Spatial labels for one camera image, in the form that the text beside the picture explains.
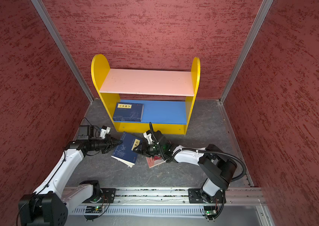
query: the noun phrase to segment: pink shelf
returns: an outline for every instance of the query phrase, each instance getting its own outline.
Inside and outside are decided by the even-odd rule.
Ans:
[[[100,92],[194,96],[191,72],[166,70],[111,69]]]

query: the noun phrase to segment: yellow title label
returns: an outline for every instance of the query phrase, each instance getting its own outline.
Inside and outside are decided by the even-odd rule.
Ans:
[[[118,108],[131,108],[132,105],[118,104]]]
[[[132,147],[132,151],[135,147],[137,147],[139,145],[139,139],[135,139],[135,143],[133,144],[133,147]]]

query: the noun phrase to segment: mounting plate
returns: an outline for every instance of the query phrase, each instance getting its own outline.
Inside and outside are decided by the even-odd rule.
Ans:
[[[189,191],[188,200],[190,203],[204,203],[201,198],[200,188],[189,188],[188,191]],[[216,193],[215,197],[218,203],[222,203],[222,192],[220,190]]]
[[[115,188],[101,188],[101,190],[102,190],[103,195],[108,197],[108,203],[113,203],[114,198],[115,198],[115,192],[116,192],[117,189],[115,189]],[[90,202],[90,200],[91,200],[91,198],[86,199],[82,203],[88,203],[88,204],[97,205],[97,204],[102,204],[103,201],[104,201],[103,197],[96,203],[92,203],[92,202]]]

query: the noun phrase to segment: red textured wall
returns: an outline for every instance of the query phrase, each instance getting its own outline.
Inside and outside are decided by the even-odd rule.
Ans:
[[[197,98],[219,98],[261,0],[44,0],[94,96],[95,54],[112,68],[191,69],[201,60]]]
[[[0,1],[0,225],[62,155],[89,105],[30,0]]]
[[[225,101],[276,225],[319,225],[319,0],[275,0]]]

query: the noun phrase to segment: blue shelf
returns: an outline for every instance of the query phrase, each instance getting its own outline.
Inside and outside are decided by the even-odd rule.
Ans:
[[[122,123],[149,123],[186,125],[186,105],[184,101],[143,101],[121,100],[123,103],[142,103],[142,121],[115,121]]]

